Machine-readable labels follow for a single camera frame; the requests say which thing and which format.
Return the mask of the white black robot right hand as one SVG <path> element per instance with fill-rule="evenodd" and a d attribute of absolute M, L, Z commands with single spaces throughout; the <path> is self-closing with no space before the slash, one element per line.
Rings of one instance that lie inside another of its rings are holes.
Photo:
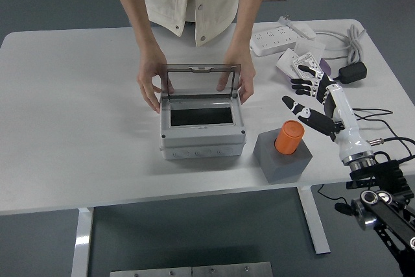
<path fill-rule="evenodd" d="M 292 89 L 298 95 L 315 98 L 323 104 L 324 113 L 284 96 L 282 101 L 288 109 L 305 125 L 329 136 L 339 147 L 340 160 L 352 171 L 375 165 L 374 152 L 360 134 L 357 119 L 342 87 L 323 72 L 305 65 L 299 65 L 298 69 L 310 76 L 291 79 Z"/>

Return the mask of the person's right hand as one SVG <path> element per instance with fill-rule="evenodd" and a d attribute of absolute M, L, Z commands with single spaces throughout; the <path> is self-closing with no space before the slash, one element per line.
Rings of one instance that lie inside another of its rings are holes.
<path fill-rule="evenodd" d="M 174 92 L 172 83 L 167 78 L 166 70 L 167 60 L 158 46 L 146 47 L 140 51 L 137 83 L 143 99 L 156 113 L 160 113 L 160 102 L 156 93 L 161 93 L 161 88 L 153 84 L 153 78 L 159 76 L 161 86 Z"/>

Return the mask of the person's left hand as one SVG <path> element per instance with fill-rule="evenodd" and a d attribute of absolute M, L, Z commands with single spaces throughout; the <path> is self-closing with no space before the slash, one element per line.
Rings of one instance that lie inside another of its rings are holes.
<path fill-rule="evenodd" d="M 241 66 L 238 90 L 240 102 L 244 104 L 254 94 L 256 74 L 249 48 L 229 47 L 224 56 L 224 63 Z"/>

